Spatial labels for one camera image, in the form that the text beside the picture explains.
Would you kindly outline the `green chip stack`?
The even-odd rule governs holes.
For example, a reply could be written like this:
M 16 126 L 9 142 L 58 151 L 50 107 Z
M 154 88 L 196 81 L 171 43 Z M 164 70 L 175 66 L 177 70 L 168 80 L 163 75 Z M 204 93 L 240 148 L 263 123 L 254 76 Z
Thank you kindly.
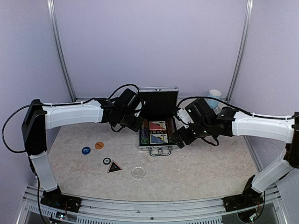
M 149 144 L 149 138 L 148 137 L 141 137 L 141 145 L 147 145 Z

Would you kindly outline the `red playing card deck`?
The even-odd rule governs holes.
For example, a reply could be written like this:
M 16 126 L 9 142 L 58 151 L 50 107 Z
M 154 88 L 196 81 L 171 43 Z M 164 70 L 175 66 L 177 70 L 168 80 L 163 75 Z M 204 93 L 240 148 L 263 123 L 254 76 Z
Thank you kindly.
M 167 130 L 165 121 L 150 121 L 149 129 L 151 131 L 165 131 Z

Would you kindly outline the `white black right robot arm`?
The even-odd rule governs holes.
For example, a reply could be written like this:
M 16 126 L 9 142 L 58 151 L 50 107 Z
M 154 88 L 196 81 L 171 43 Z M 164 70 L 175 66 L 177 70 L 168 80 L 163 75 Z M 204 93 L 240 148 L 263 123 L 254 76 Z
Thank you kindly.
M 182 107 L 188 99 L 191 103 Z M 231 212 L 265 203 L 266 189 L 299 167 L 299 113 L 261 115 L 225 101 L 220 101 L 223 107 L 215 112 L 207 100 L 216 99 L 196 96 L 178 103 L 174 116 L 183 127 L 173 134 L 173 140 L 183 148 L 207 137 L 218 146 L 219 136 L 243 136 L 259 171 L 247 180 L 242 193 L 223 198 L 224 207 Z

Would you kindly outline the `aluminium poker case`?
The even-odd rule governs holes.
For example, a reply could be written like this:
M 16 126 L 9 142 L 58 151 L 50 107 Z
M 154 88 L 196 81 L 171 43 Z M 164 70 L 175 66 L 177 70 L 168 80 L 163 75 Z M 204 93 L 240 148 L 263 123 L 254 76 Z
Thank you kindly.
M 141 116 L 150 121 L 165 121 L 168 118 L 173 118 L 175 122 L 174 112 L 178 100 L 178 87 L 141 87 L 139 95 L 145 101 Z M 172 137 L 168 136 L 168 143 L 166 144 L 149 144 L 141 145 L 141 129 L 139 131 L 139 150 L 148 151 L 150 156 L 169 156 L 173 149 L 178 149 L 178 146 L 173 141 Z

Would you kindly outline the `black triangular dealer button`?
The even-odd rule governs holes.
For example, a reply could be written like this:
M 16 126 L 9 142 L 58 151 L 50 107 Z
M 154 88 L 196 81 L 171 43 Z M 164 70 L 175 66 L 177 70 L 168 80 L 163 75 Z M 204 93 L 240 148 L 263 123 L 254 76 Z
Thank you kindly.
M 112 161 L 107 172 L 112 173 L 120 170 L 122 170 L 121 166 L 119 166 L 115 161 Z

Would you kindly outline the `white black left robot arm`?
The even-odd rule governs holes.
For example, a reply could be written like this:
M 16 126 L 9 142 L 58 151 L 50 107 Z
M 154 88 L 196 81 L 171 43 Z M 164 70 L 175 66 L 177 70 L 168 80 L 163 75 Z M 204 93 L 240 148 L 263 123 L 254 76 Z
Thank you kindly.
M 120 125 L 121 128 L 138 132 L 143 123 L 140 115 L 145 100 L 130 89 L 116 98 L 91 98 L 86 101 L 73 103 L 42 103 L 34 99 L 29 105 L 17 110 L 27 109 L 21 131 L 24 142 L 24 153 L 27 154 L 37 183 L 43 189 L 38 196 L 38 203 L 64 210 L 65 212 L 79 211 L 82 199 L 77 196 L 67 196 L 61 192 L 52 171 L 47 144 L 47 131 L 60 130 L 63 126 L 83 123 L 108 123 L 111 127 Z

